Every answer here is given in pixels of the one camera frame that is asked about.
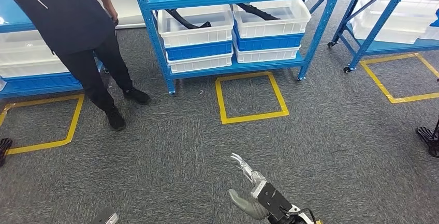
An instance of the shelf leg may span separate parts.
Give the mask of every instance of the shelf leg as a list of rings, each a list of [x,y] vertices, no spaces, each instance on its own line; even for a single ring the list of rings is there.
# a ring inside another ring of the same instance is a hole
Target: shelf leg
[[[337,31],[334,34],[334,37],[332,38],[332,43],[335,44],[339,41],[340,35],[343,33],[346,24],[347,24],[347,18],[354,12],[355,6],[357,5],[358,0],[351,0],[349,3],[349,6],[346,9],[346,12],[344,13],[344,16],[342,18],[342,21],[340,22],[339,27],[337,28]]]
[[[384,24],[386,23],[387,19],[389,19],[390,15],[392,14],[393,10],[396,8],[397,4],[401,0],[390,0],[389,4],[387,5],[386,9],[384,10],[383,14],[380,16],[378,21],[376,22],[375,26],[372,28],[371,32],[369,33],[366,40],[363,42],[363,44],[360,46],[360,48],[357,51],[357,54],[355,54],[354,58],[348,65],[350,69],[355,69],[358,62],[360,62],[361,58],[366,54],[369,46],[372,44],[375,37],[378,35],[381,28],[383,28]]]
[[[300,67],[298,79],[305,78],[306,72],[308,71],[308,67],[310,66],[311,60],[314,57],[315,51],[317,50],[317,46],[320,43],[321,36],[326,29],[326,25],[328,24],[329,18],[334,11],[335,4],[337,0],[327,0],[325,10],[323,11],[323,15],[321,16],[318,27],[316,28],[316,32],[314,33],[313,40],[311,41],[310,47],[306,53],[305,61],[306,65]]]
[[[175,86],[173,80],[169,78],[170,72],[168,64],[166,63],[165,55],[163,53],[162,45],[160,44],[160,40],[158,38],[155,17],[153,16],[152,11],[148,6],[148,0],[137,0],[137,3],[139,4],[139,8],[142,12],[143,20],[145,21],[148,35],[154,48],[155,55],[157,56],[160,69],[162,70],[168,92],[170,94],[174,94]]]

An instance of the blue plastic bin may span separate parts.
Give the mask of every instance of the blue plastic bin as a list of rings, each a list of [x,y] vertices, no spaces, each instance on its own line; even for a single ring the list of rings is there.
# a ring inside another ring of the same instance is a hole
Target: blue plastic bin
[[[44,74],[36,76],[14,77],[14,78],[2,78],[3,81],[12,85],[13,88],[19,90],[27,89],[42,89],[51,88],[57,86],[71,86],[79,85],[79,81],[76,80],[70,72]]]
[[[439,27],[439,9],[436,11],[437,20],[433,23],[431,23],[430,26]]]
[[[195,44],[193,46],[166,48],[168,60],[176,61],[188,58],[215,56],[232,52],[232,40]]]
[[[300,33],[242,39],[237,26],[233,27],[233,38],[236,39],[238,50],[242,52],[298,47],[304,35],[305,33]]]

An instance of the person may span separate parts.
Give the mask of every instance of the person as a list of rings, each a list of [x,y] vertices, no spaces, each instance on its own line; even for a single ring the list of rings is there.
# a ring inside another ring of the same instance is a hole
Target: person
[[[125,120],[114,105],[97,70],[94,53],[108,69],[126,98],[148,104],[150,97],[133,87],[115,35],[118,14],[111,0],[14,0],[42,38],[82,84],[85,94],[119,131]]]

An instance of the black pants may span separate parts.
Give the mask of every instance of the black pants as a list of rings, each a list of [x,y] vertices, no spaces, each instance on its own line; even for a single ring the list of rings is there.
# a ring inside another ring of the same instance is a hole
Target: black pants
[[[114,32],[95,49],[58,55],[58,57],[71,74],[81,82],[85,94],[90,100],[100,109],[107,111],[114,106],[114,100],[102,83],[93,52],[96,53],[122,90],[128,91],[132,88],[133,82],[122,59],[118,39]]]

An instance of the gray carpet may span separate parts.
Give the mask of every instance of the gray carpet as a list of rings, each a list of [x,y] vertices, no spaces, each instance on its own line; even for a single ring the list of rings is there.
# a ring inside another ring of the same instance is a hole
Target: gray carpet
[[[306,81],[296,82],[297,69],[273,72],[290,115],[253,122],[221,124],[216,77],[180,80],[169,96],[145,30],[119,31],[135,85],[155,103],[125,101],[104,76],[127,129],[110,131],[86,99],[71,144],[8,156],[0,168],[0,222],[88,223],[111,207],[121,224],[268,223],[251,220],[227,197],[229,188],[246,197],[251,190],[228,158],[236,152],[323,223],[437,223],[439,160],[415,128],[433,127],[439,99],[391,104],[361,66],[343,73],[350,54],[326,43],[348,1],[338,2]],[[307,27],[302,53],[321,12]],[[423,55],[439,69],[438,52]],[[439,90],[413,59],[371,68],[396,97]],[[222,87],[229,117],[279,110],[267,78]],[[5,124],[14,125],[0,135],[17,143],[58,139],[71,105],[11,111]]]

